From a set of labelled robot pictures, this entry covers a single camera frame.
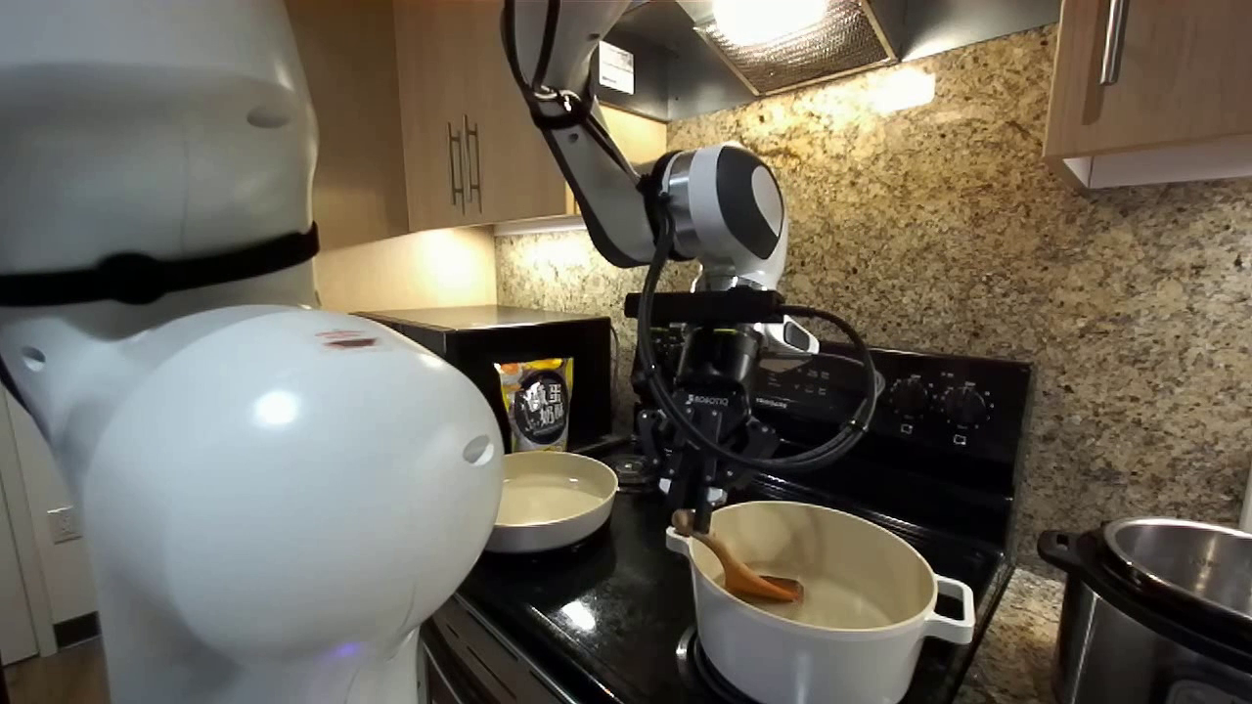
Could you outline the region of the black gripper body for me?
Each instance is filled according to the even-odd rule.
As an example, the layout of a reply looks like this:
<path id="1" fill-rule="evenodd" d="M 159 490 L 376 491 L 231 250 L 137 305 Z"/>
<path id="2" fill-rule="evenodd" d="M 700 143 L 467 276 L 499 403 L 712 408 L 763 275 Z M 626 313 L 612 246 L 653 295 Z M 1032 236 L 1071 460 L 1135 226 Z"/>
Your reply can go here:
<path id="1" fill-rule="evenodd" d="M 632 382 L 664 411 L 674 430 L 712 459 L 733 459 L 728 433 L 749 426 L 756 326 L 784 318 L 784 299 L 728 295 L 630 295 L 638 319 Z"/>

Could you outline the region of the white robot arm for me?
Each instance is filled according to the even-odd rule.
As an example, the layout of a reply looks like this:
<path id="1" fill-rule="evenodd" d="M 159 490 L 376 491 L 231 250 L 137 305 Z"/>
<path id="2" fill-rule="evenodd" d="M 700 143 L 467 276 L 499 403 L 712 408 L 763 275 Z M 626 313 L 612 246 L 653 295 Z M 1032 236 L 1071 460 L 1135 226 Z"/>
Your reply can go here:
<path id="1" fill-rule="evenodd" d="M 3 382 L 81 520 L 109 704 L 421 704 L 488 398 L 318 305 L 284 0 L 0 0 Z"/>

